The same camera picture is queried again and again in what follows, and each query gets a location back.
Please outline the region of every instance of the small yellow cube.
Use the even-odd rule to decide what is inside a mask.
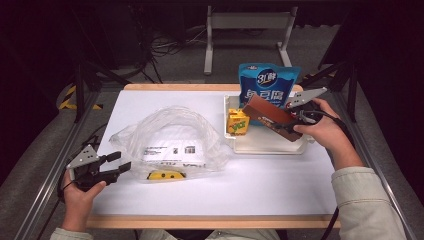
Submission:
[[[228,110],[227,132],[232,136],[245,135],[249,126],[250,117],[241,109]]]

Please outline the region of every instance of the sleeve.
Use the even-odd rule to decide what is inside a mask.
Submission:
[[[56,228],[50,240],[93,240],[93,236],[88,233],[71,232],[62,228]]]
[[[366,167],[348,167],[332,175],[342,240],[406,239],[380,178]]]

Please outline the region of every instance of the yellow object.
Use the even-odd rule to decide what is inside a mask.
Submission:
[[[227,133],[233,136],[245,135],[249,126],[250,117],[241,109],[228,110]]]
[[[184,173],[180,173],[176,171],[162,171],[162,170],[152,171],[147,177],[147,179],[149,180],[182,179],[182,178],[185,178]]]

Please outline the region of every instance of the blue snack bag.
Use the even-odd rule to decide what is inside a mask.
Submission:
[[[240,64],[240,108],[249,102],[253,94],[284,108],[299,73],[300,67],[280,67],[271,63]]]

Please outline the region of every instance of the white table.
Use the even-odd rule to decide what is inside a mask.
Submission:
[[[223,126],[223,97],[239,85],[145,84],[121,91],[98,154],[116,151],[114,133],[160,107],[181,105],[202,114],[217,131]],[[94,202],[93,228],[325,228],[336,208],[334,169],[326,150],[309,144],[301,155],[230,155],[224,171],[205,178],[140,183],[122,174]],[[105,168],[116,168],[119,161]]]

